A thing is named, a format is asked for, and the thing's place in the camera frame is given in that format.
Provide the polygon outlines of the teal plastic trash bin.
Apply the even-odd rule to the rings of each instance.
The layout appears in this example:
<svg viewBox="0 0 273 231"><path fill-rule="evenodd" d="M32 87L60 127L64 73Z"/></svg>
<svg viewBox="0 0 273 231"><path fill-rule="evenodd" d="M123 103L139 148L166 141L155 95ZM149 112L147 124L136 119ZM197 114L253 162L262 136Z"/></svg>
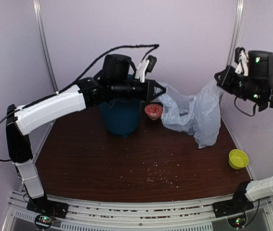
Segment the teal plastic trash bin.
<svg viewBox="0 0 273 231"><path fill-rule="evenodd" d="M140 124L142 101L118 96L99 105L105 129L112 135L127 138Z"/></svg>

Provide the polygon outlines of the translucent grey plastic bag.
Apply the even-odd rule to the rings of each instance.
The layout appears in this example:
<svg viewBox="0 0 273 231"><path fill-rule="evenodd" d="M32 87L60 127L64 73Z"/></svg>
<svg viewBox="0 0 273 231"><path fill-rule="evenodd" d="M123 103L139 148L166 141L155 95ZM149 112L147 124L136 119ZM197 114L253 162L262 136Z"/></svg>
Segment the translucent grey plastic bag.
<svg viewBox="0 0 273 231"><path fill-rule="evenodd" d="M177 132L193 136L200 149L213 146L221 127L220 96L222 90L212 80L198 94L185 96L165 82L166 93L158 100L163 105L162 124Z"/></svg>

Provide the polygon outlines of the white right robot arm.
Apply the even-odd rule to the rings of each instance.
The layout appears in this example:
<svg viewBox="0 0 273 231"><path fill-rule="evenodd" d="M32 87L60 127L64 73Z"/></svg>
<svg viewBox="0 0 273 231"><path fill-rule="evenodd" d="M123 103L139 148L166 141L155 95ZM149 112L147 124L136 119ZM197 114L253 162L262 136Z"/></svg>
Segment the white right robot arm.
<svg viewBox="0 0 273 231"><path fill-rule="evenodd" d="M245 195L238 194L229 202L231 211L237 213L248 204L248 199L273 196L273 109L246 116L235 108L234 98L223 92L222 117L236 146L248 155L248 171L253 179Z"/></svg>

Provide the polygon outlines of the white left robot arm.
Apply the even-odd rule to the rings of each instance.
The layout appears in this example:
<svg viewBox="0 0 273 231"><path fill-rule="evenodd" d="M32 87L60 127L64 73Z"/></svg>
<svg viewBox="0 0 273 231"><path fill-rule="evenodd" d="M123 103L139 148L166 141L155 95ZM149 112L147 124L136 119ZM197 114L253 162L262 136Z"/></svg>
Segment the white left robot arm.
<svg viewBox="0 0 273 231"><path fill-rule="evenodd" d="M113 99L139 99L150 102L166 93L166 88L155 80L125 79L104 83L91 77L77 81L62 93L46 99L7 109L6 138L9 157L19 171L33 206L46 214L52 209L50 200L38 176L28 140L28 134L38 127L62 116L80 112Z"/></svg>

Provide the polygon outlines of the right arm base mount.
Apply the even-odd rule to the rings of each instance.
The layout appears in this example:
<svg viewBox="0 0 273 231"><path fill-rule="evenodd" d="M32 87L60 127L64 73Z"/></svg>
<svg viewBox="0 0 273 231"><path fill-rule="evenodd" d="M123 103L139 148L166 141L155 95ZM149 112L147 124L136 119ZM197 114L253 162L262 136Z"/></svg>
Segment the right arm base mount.
<svg viewBox="0 0 273 231"><path fill-rule="evenodd" d="M237 231L246 228L255 219L260 208L260 199L258 199L256 211L253 217L248 220L247 211L254 208L254 203L245 196L249 183L251 181L240 183L231 199L212 204L215 217L227 217L229 226Z"/></svg>

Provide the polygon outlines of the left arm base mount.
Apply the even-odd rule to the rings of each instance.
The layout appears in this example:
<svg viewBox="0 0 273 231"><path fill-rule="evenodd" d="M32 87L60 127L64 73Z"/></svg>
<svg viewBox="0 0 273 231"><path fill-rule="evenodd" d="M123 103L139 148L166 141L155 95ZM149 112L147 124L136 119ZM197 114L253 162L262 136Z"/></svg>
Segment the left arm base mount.
<svg viewBox="0 0 273 231"><path fill-rule="evenodd" d="M57 219L66 218L69 208L67 203L49 200L46 194L40 198L33 199L26 193L23 199L27 202L26 209L37 213L34 218L34 225L41 231L49 229Z"/></svg>

